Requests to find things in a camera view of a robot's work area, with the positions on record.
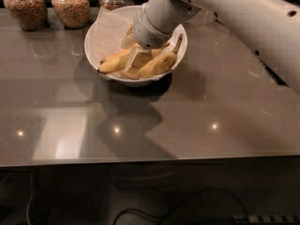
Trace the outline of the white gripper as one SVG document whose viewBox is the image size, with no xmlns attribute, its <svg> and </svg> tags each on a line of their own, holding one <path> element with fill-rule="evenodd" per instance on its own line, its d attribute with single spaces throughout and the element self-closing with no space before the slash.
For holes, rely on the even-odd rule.
<svg viewBox="0 0 300 225">
<path fill-rule="evenodd" d="M 151 24 L 146 16 L 146 6 L 142 5 L 121 40 L 122 49 L 130 49 L 125 72 L 136 73 L 152 59 L 150 49 L 161 48 L 171 34 L 162 33 Z"/>
</svg>

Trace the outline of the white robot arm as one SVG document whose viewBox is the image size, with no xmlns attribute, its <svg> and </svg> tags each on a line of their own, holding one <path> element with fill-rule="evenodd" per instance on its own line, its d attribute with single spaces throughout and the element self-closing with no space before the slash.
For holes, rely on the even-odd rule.
<svg viewBox="0 0 300 225">
<path fill-rule="evenodd" d="M 148 0 L 122 40 L 156 49 L 174 29 L 205 9 L 300 94 L 300 8 L 283 0 Z"/>
</svg>

